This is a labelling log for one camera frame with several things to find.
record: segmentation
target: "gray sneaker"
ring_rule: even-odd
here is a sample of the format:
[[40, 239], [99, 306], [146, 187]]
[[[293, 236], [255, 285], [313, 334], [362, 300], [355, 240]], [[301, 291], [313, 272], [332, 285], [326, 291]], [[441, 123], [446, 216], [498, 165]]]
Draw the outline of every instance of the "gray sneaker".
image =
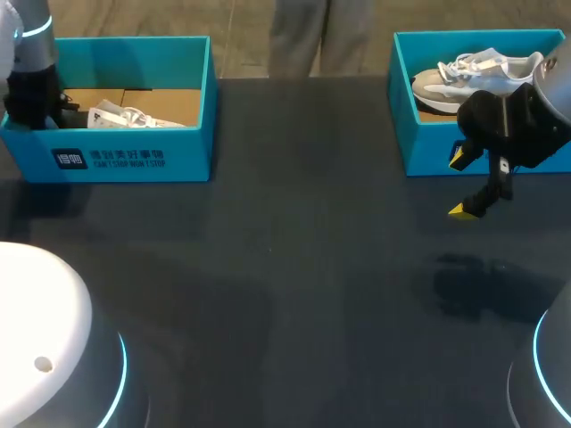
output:
[[438, 68], [414, 77], [412, 93], [423, 104], [443, 113], [456, 113], [475, 91], [509, 95], [523, 83], [532, 83], [534, 69], [543, 61], [539, 52], [510, 58], [490, 48], [464, 53], [455, 62], [438, 62]]

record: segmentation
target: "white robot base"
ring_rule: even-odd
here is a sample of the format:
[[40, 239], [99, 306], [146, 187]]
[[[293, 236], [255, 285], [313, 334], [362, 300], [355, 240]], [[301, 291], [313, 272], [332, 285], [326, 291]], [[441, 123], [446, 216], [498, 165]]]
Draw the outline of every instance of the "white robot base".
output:
[[0, 243], [0, 339], [0, 426], [148, 425], [127, 344], [52, 253]]
[[516, 428], [571, 426], [571, 285], [566, 286], [519, 351], [507, 398]]

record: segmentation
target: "logo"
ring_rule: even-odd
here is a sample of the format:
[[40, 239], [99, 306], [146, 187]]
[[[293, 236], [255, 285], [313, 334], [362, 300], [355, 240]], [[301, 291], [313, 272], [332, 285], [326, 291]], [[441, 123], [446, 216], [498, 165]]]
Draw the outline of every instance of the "logo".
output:
[[80, 149], [53, 149], [52, 155], [60, 169], [87, 169]]

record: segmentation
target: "person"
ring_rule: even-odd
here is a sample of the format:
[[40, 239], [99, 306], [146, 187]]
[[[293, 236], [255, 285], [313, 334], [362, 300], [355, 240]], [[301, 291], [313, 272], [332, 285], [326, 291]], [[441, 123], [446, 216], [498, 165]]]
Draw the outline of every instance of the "person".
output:
[[309, 76], [319, 48], [321, 75], [359, 73], [372, 15], [373, 0], [276, 0], [269, 76]]

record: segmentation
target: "sneaker sole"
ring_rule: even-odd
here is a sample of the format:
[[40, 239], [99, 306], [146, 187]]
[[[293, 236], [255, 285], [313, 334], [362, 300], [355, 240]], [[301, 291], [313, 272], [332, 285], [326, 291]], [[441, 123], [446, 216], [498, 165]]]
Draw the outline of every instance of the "sneaker sole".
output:
[[442, 113], [455, 114], [460, 108], [459, 103], [442, 103], [439, 101], [428, 100], [427, 98], [423, 98], [422, 96], [418, 96], [416, 94], [414, 94], [414, 97], [423, 104], [426, 104], [428, 107], [441, 111]]

